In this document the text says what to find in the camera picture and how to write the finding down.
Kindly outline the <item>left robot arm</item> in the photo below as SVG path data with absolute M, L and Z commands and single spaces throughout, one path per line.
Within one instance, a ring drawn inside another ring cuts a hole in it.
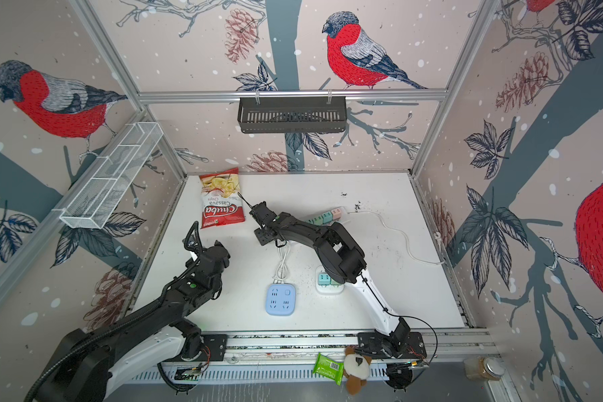
M 193 257 L 155 300 L 110 326 L 65 335 L 25 400 L 103 401 L 153 365 L 179 355 L 196 358 L 201 330 L 188 317 L 221 295 L 230 256 L 219 241 L 205 247 L 197 223 L 184 249 Z

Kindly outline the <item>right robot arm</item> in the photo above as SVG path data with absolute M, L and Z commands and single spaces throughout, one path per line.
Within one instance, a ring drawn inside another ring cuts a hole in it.
M 275 284 L 286 281 L 286 247 L 295 242 L 313 249 L 324 272 L 359 298 L 374 330 L 358 335 L 355 352 L 376 359 L 414 358 L 421 364 L 432 363 L 435 355 L 427 353 L 422 335 L 411 330 L 409 321 L 425 324 L 433 335 L 437 331 L 422 318 L 397 313 L 385 301 L 367 271 L 363 249 L 342 224 L 317 225 L 289 213 L 277 214 L 265 202 L 252 205 L 250 215 L 258 224 L 255 235 L 260 245 L 273 243 L 282 250 L 273 276 Z

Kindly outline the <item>blue cube power socket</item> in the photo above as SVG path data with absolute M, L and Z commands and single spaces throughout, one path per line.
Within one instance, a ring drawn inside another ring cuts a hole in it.
M 288 317 L 295 311 L 296 288 L 287 283 L 275 283 L 266 291 L 266 313 L 276 317 Z

